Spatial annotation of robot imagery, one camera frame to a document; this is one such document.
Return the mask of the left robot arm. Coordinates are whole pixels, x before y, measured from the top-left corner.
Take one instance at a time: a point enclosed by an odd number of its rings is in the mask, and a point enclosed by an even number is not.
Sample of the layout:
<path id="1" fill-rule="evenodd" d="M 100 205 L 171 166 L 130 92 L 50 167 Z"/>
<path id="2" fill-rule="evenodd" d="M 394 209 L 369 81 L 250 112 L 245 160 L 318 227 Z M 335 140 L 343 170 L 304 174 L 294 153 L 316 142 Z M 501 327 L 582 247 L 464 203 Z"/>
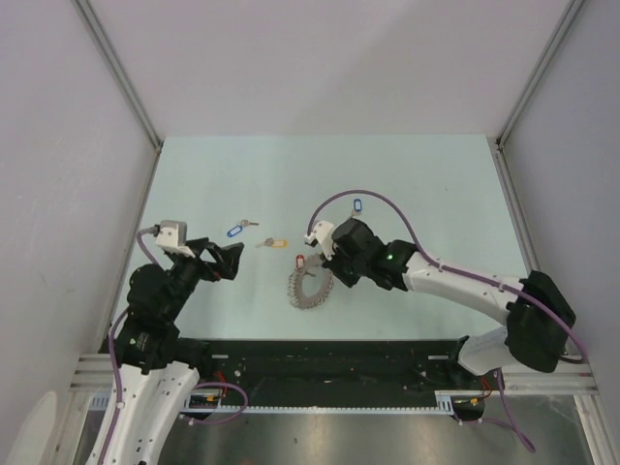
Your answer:
<path id="1" fill-rule="evenodd" d="M 208 344 L 175 324 L 199 282 L 233 280 L 244 246 L 208 238 L 166 248 L 168 269 L 145 264 L 131 275 L 128 305 L 112 326 L 113 381 L 90 464 L 156 464 L 184 402 L 214 375 Z"/>

